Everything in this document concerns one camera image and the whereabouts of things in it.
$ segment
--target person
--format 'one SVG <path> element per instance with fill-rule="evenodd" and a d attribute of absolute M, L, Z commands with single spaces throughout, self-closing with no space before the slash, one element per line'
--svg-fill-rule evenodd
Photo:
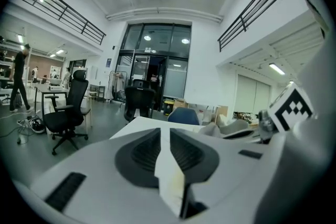
<path fill-rule="evenodd" d="M 62 81 L 65 89 L 69 89 L 69 78 L 70 78 L 70 67 L 67 67 L 67 71 L 65 72 L 64 78 Z"/>
<path fill-rule="evenodd" d="M 57 78 L 57 73 L 56 70 L 54 69 L 53 72 L 51 73 L 51 79 L 56 79 Z"/>
<path fill-rule="evenodd" d="M 32 81 L 33 81 L 33 83 L 37 83 L 37 71 L 38 71 L 38 67 L 35 67 L 35 68 L 31 71 L 31 75 L 32 75 Z"/>
<path fill-rule="evenodd" d="M 23 102 L 26 106 L 27 112 L 31 111 L 33 108 L 28 104 L 26 89 L 22 81 L 23 68 L 25 65 L 25 58 L 29 55 L 30 46 L 26 44 L 24 50 L 17 53 L 15 56 L 12 69 L 10 71 L 9 80 L 14 79 L 14 85 L 12 94 L 10 96 L 9 111 L 14 113 L 17 112 L 17 109 L 14 107 L 14 100 L 17 94 L 17 91 L 20 90 Z"/>

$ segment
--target black metal railing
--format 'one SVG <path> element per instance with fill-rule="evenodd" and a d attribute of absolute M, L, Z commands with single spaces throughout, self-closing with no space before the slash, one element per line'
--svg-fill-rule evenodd
<path fill-rule="evenodd" d="M 261 16 L 277 0 L 251 0 L 247 7 L 239 14 L 234 22 L 218 39 L 219 51 L 235 39 L 241 32 L 247 31 L 259 16 Z"/>
<path fill-rule="evenodd" d="M 63 0 L 22 0 L 101 45 L 106 34 Z"/>

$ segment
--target black panel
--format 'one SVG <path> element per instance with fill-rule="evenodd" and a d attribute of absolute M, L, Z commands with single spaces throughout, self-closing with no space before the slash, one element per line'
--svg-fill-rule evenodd
<path fill-rule="evenodd" d="M 242 132 L 239 132 L 239 133 L 236 133 L 236 134 L 234 134 L 234 135 L 230 135 L 230 137 L 228 137 L 228 138 L 226 138 L 226 137 L 224 137 L 224 139 L 228 139 L 228 140 L 230 140 L 230 139 L 236 139 L 236 138 L 242 138 L 242 137 L 247 137 L 247 136 L 249 136 L 251 133 L 253 133 L 254 131 L 251 131 L 251 130 L 249 130 L 249 131 L 242 131 Z"/>
<path fill-rule="evenodd" d="M 186 185 L 207 181 L 219 165 L 219 155 L 211 147 L 171 129 L 170 150 L 185 175 Z"/>
<path fill-rule="evenodd" d="M 158 188 L 159 180 L 154 176 L 155 163 L 161 151 L 160 128 L 144 131 L 148 134 L 134 140 L 118 150 L 115 166 L 130 183 L 147 188 Z"/>
<path fill-rule="evenodd" d="M 46 199 L 46 203 L 62 212 L 85 178 L 86 175 L 80 173 L 69 174 Z"/>
<path fill-rule="evenodd" d="M 248 150 L 241 150 L 238 154 L 253 158 L 253 159 L 260 159 L 263 155 L 259 152 L 248 151 Z"/>

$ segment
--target black vent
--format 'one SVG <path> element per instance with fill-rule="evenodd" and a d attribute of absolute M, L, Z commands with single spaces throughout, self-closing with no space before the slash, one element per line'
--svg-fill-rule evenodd
<path fill-rule="evenodd" d="M 204 157 L 199 148 L 177 135 L 170 136 L 170 150 L 183 172 L 199 164 Z"/>
<path fill-rule="evenodd" d="M 62 212 L 85 178 L 86 175 L 80 173 L 69 174 L 46 199 L 46 203 Z"/>
<path fill-rule="evenodd" d="M 132 151 L 132 159 L 144 170 L 155 171 L 156 159 L 161 150 L 160 135 L 152 136 L 136 146 Z"/>

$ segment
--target office chair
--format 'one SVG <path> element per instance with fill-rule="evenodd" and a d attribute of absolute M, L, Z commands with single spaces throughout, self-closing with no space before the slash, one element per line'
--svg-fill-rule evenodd
<path fill-rule="evenodd" d="M 134 79 L 132 82 L 132 86 L 143 89 L 149 89 L 151 87 L 151 83 L 147 80 Z"/>
<path fill-rule="evenodd" d="M 140 110 L 140 116 L 151 118 L 153 114 L 154 96 L 155 91 L 152 89 L 127 86 L 125 88 L 125 119 L 131 122 L 134 119 L 134 114 L 137 109 Z"/>
<path fill-rule="evenodd" d="M 65 106 L 56 105 L 55 99 L 57 99 L 58 96 L 45 97 L 52 100 L 52 105 L 54 106 L 55 112 L 46 114 L 44 116 L 44 123 L 50 131 L 53 133 L 58 133 L 52 135 L 53 140 L 55 139 L 55 136 L 61 137 L 61 140 L 52 149 L 53 155 L 56 155 L 55 149 L 66 140 L 70 141 L 74 148 L 78 150 L 78 147 L 72 138 L 83 136 L 85 140 L 88 139 L 87 134 L 76 134 L 74 132 L 75 127 L 82 124 L 84 120 L 80 110 L 80 105 L 89 84 L 89 82 L 86 80 L 85 72 L 85 70 L 77 70 L 73 74 L 74 78 L 71 83 L 71 88 Z"/>
<path fill-rule="evenodd" d="M 169 122 L 199 125 L 196 111 L 188 108 L 176 108 L 169 116 Z"/>

